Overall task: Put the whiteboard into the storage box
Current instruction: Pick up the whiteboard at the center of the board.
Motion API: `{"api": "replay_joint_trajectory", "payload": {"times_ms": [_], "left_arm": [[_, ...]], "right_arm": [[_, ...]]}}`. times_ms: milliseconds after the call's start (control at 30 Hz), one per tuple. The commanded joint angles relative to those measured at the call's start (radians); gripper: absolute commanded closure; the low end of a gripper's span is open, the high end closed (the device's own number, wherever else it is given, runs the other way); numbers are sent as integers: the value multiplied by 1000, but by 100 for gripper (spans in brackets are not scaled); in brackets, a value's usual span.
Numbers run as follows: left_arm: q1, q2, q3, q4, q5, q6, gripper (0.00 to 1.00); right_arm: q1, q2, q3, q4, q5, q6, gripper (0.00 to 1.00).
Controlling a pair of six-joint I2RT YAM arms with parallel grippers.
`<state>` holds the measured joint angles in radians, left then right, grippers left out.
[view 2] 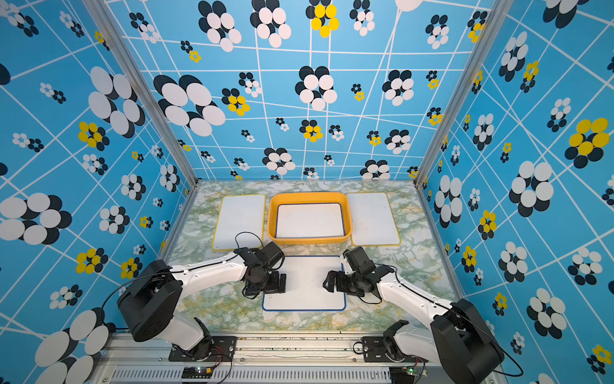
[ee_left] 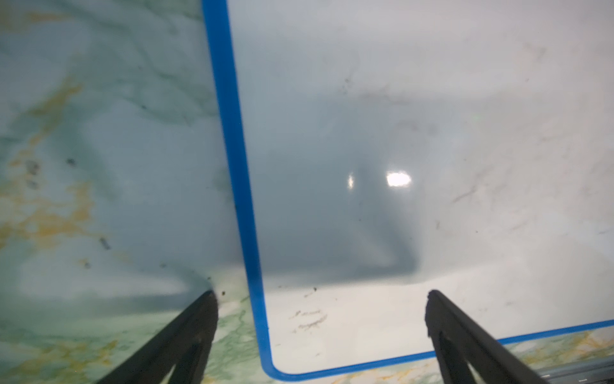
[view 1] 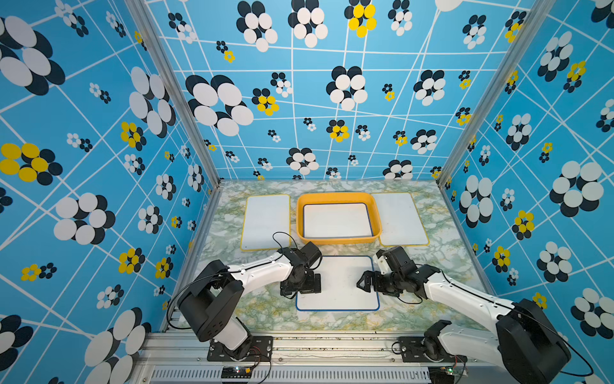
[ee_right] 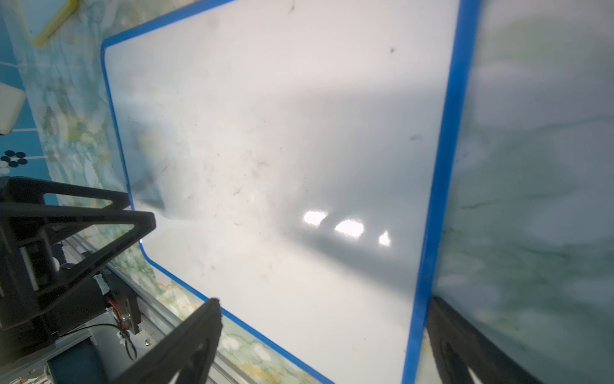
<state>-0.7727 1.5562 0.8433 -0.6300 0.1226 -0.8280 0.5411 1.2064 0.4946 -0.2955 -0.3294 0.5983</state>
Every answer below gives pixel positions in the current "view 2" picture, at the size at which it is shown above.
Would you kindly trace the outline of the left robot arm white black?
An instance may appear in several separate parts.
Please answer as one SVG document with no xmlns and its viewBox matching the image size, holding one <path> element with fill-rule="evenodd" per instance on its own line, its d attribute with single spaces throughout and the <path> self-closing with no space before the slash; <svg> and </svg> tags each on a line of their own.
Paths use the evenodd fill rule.
<svg viewBox="0 0 614 384">
<path fill-rule="evenodd" d="M 177 305 L 213 286 L 243 282 L 248 299 L 286 292 L 286 275 L 279 272 L 285 255 L 275 243 L 242 247 L 218 259 L 188 266 L 152 262 L 126 286 L 117 306 L 135 342 L 161 339 L 193 361 L 212 354 L 213 338 L 198 318 L 182 315 Z"/>
</svg>

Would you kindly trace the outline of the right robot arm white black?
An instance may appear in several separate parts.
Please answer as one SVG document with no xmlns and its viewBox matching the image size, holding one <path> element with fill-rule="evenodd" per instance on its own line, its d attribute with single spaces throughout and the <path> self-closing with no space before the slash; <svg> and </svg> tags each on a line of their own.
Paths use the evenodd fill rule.
<svg viewBox="0 0 614 384">
<path fill-rule="evenodd" d="M 353 267 L 350 274 L 331 270 L 322 287 L 329 293 L 341 292 L 359 299 L 373 294 L 429 329 L 426 336 L 419 335 L 409 322 L 399 320 L 382 334 L 379 347 L 363 342 L 363 353 L 371 358 L 383 355 L 395 363 L 408 358 L 436 363 L 455 383 L 480 383 L 505 360 L 504 350 L 471 302 L 450 302 L 431 295 L 404 281 L 395 267 Z"/>
</svg>

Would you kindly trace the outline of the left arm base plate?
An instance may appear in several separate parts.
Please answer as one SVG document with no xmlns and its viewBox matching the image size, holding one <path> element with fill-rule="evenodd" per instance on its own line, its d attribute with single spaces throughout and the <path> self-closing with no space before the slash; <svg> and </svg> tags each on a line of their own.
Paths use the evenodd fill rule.
<svg viewBox="0 0 614 384">
<path fill-rule="evenodd" d="M 189 351 L 186 353 L 180 347 L 173 345 L 168 360 L 173 363 L 191 362 L 232 362 L 237 349 L 238 337 L 214 335 L 210 338 L 203 353 Z"/>
</svg>

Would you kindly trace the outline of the blue framed whiteboard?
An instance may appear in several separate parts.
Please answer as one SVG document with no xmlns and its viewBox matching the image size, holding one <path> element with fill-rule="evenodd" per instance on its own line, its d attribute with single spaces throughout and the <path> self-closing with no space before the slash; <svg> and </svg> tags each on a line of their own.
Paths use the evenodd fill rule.
<svg viewBox="0 0 614 384">
<path fill-rule="evenodd" d="M 339 256 L 288 256 L 280 269 L 286 274 L 286 292 L 265 294 L 268 312 L 339 312 L 346 308 L 345 293 L 330 293 L 323 283 L 330 271 L 344 271 Z"/>
<path fill-rule="evenodd" d="M 339 238 L 346 235 L 340 203 L 282 204 L 276 238 Z"/>
</svg>

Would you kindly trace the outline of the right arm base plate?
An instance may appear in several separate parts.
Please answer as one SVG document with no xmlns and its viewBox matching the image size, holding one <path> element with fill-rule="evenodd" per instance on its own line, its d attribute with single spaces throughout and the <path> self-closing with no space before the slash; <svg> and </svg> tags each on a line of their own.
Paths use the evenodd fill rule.
<svg viewBox="0 0 614 384">
<path fill-rule="evenodd" d="M 361 338 L 360 355 L 366 363 L 409 363 L 422 364 L 428 360 L 415 355 L 404 355 L 390 340 L 383 336 L 364 336 Z"/>
</svg>

